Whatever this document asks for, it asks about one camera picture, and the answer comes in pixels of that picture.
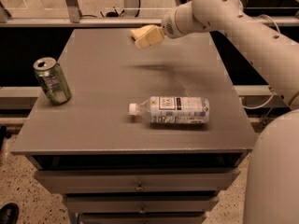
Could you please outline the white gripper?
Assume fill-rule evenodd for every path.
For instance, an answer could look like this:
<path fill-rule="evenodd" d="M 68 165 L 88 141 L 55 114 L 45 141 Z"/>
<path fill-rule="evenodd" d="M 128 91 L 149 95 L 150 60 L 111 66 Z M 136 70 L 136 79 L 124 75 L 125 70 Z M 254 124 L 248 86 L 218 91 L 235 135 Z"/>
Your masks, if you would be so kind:
<path fill-rule="evenodd" d="M 169 38 L 179 38 L 199 32 L 200 22 L 193 16 L 192 3 L 188 2 L 168 11 L 162 18 L 162 28 L 155 26 L 146 35 L 135 40 L 135 45 L 143 49 L 161 43 L 164 35 Z"/>

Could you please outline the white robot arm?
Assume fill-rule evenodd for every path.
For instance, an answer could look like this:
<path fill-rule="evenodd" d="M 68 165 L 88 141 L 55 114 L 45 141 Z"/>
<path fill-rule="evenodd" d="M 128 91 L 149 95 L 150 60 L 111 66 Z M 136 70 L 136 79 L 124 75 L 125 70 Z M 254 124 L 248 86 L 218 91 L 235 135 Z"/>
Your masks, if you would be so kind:
<path fill-rule="evenodd" d="M 134 39 L 144 48 L 165 37 L 211 31 L 225 35 L 291 109 L 254 145 L 243 224 L 299 224 L 299 44 L 246 15 L 239 0 L 191 0 Z"/>

